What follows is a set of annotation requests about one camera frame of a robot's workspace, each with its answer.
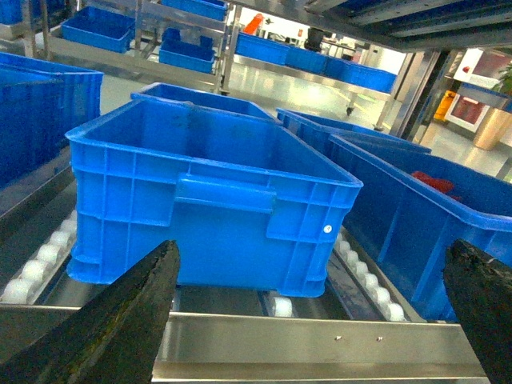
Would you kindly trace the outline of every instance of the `orange object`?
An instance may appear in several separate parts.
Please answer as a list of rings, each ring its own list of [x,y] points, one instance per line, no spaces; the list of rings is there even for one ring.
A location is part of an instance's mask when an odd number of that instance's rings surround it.
[[[250,21],[249,24],[247,24],[246,28],[243,30],[243,33],[254,34],[254,32],[256,32],[256,29],[262,23],[263,19],[264,17],[262,14],[257,14],[256,16],[254,16],[254,18]]]
[[[444,98],[442,98],[441,102],[439,103],[438,110],[435,111],[435,119],[441,120],[443,122],[446,120],[446,112],[448,112],[448,109],[451,107],[451,103],[454,101],[455,96],[457,96],[457,94],[451,90],[445,92]]]

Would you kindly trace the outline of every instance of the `white roller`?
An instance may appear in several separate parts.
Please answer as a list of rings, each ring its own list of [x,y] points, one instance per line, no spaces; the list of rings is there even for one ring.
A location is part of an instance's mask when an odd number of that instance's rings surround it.
[[[355,264],[359,261],[359,255],[355,250],[346,252],[346,263],[350,268],[355,268]]]
[[[55,244],[45,244],[41,246],[38,251],[38,255],[35,257],[37,260],[48,262],[51,266],[54,266],[57,260],[64,256],[64,250],[61,246]]]
[[[372,300],[380,307],[383,307],[391,301],[390,292],[381,286],[373,288],[370,292]]]
[[[2,302],[5,304],[27,304],[34,296],[36,283],[31,280],[16,278],[7,284],[3,291]]]
[[[362,284],[366,290],[371,291],[373,288],[378,287],[378,278],[374,274],[365,274],[365,277],[362,279]]]
[[[336,250],[342,254],[343,252],[347,252],[350,250],[350,244],[349,242],[346,242],[345,240],[339,242],[337,245],[336,245]]]
[[[50,264],[43,260],[29,260],[26,262],[22,271],[22,279],[32,280],[37,284],[41,284],[42,281],[48,275]]]
[[[272,303],[272,315],[276,318],[291,318],[293,317],[293,307],[291,300],[282,296],[272,296],[270,298]]]
[[[76,234],[77,232],[77,222],[76,220],[64,220],[61,224],[62,232],[69,232],[70,234]]]
[[[403,308],[396,302],[389,302],[382,308],[384,317],[390,322],[403,322],[406,317],[403,313]]]
[[[61,246],[62,248],[69,248],[72,243],[71,234],[69,232],[63,232],[61,230],[56,230],[51,234],[49,244],[55,244],[56,246]]]
[[[368,273],[368,265],[365,262],[356,262],[354,272],[358,280],[361,281],[365,277],[365,274]]]

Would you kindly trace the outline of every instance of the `blue plastic crate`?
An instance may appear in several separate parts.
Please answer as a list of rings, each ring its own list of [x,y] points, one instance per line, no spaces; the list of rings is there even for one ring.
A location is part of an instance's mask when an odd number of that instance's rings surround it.
[[[165,32],[162,34],[162,40],[182,40],[180,30],[175,28],[167,28]],[[208,50],[212,50],[214,48],[214,40],[212,38],[208,38],[207,36],[199,36],[199,45],[202,48],[206,48]]]
[[[329,154],[333,143],[329,140],[331,134],[339,134],[344,138],[359,138],[365,142],[390,148],[414,150],[430,153],[431,149],[395,136],[370,130],[364,126],[340,122],[330,118],[321,118],[312,114],[304,114],[293,110],[277,109],[278,119],[285,128],[299,136],[310,146],[323,154]]]
[[[511,184],[429,154],[330,140],[329,157],[364,182],[345,227],[425,319],[455,320],[442,270],[457,238],[512,266]],[[452,181],[461,202],[417,170]]]
[[[263,62],[271,62],[279,66],[286,64],[286,56],[290,48],[278,42],[272,42],[264,38],[258,38],[252,34],[240,34],[238,36],[236,54],[255,58]]]
[[[362,66],[341,58],[328,58],[324,75],[341,82],[364,86],[370,90],[389,93],[397,75],[377,68]]]
[[[171,238],[180,284],[324,291],[362,184],[280,126],[137,100],[67,137],[78,186],[72,278],[110,283]]]
[[[224,20],[227,11],[227,4],[219,0],[162,0],[162,4],[219,21]]]
[[[205,74],[211,73],[215,52],[179,40],[165,40],[160,46],[160,62]]]
[[[0,68],[0,187],[51,160],[62,82]]]
[[[135,19],[88,6],[62,24],[66,40],[125,54],[135,38]]]
[[[57,142],[65,139],[68,130],[100,115],[101,72],[4,53],[0,53],[0,68],[41,74],[63,82],[59,94],[62,126],[55,138]]]
[[[64,9],[64,0],[48,0],[48,12]],[[41,3],[33,0],[32,12],[35,18],[41,17]],[[23,20],[20,0],[0,0],[0,24],[16,24]]]
[[[317,54],[310,50],[290,47],[286,56],[286,65],[300,70],[307,70],[314,74],[321,74],[327,63],[327,56]]]
[[[204,106],[215,110],[224,110],[235,114],[244,114],[254,118],[264,118],[266,120],[279,123],[279,120],[253,102],[248,102],[239,98],[221,96],[219,94],[201,92],[200,90],[191,90],[180,86],[172,86],[160,82],[145,86],[139,92],[132,93],[131,98],[144,98],[149,100],[156,98],[162,102],[169,100],[177,102],[192,102],[197,106]]]

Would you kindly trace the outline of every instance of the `crate handle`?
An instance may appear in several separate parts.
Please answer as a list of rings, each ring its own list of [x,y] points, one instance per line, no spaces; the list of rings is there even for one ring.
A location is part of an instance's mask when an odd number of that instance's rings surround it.
[[[174,201],[271,214],[276,197],[275,190],[258,184],[180,174]]]

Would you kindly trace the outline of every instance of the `ceiling structure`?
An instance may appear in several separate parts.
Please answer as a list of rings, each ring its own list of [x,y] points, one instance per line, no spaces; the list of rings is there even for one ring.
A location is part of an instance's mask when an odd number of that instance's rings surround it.
[[[512,45],[511,0],[233,0],[402,52]]]

